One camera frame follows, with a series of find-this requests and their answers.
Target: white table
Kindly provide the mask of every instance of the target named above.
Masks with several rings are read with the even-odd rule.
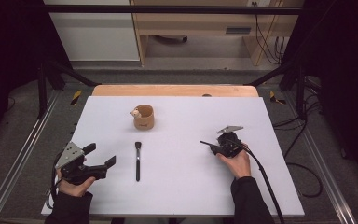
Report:
[[[148,104],[155,109],[155,127],[138,131],[130,111]],[[285,216],[303,216],[292,178],[258,97],[91,96],[72,141],[80,147],[96,143],[87,165],[103,164],[117,155],[107,178],[89,189],[90,212],[110,217],[229,217],[233,176],[208,146],[227,125],[243,126],[236,134],[264,166]],[[142,142],[141,181],[135,180],[136,150]],[[256,163],[252,174],[272,215],[276,209]],[[42,214],[49,214],[46,206]]]

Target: hand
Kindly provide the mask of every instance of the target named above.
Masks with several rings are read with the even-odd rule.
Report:
[[[61,170],[57,170],[57,176],[61,179]],[[86,193],[87,189],[91,187],[92,183],[94,183],[95,177],[90,177],[81,185],[73,185],[70,184],[66,180],[62,180],[59,184],[59,192],[74,196],[74,197],[83,197]]]
[[[251,163],[249,155],[245,150],[242,150],[234,158],[226,158],[220,153],[216,155],[222,162],[224,162],[234,176],[239,179],[244,176],[251,176]]]

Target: white wall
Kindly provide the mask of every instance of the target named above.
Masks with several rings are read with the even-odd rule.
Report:
[[[45,4],[128,5],[128,0],[44,0]],[[50,13],[71,61],[139,61],[130,13]]]

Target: sleeve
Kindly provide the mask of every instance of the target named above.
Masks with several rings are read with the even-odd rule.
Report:
[[[89,192],[83,197],[59,192],[45,224],[90,224],[91,200],[92,194]]]
[[[254,178],[242,177],[231,184],[235,224],[274,224]]]

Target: cup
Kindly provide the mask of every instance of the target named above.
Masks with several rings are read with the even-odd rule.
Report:
[[[134,110],[138,110],[140,116],[134,116],[133,125],[138,130],[149,130],[154,127],[154,111],[151,105],[138,105]]]

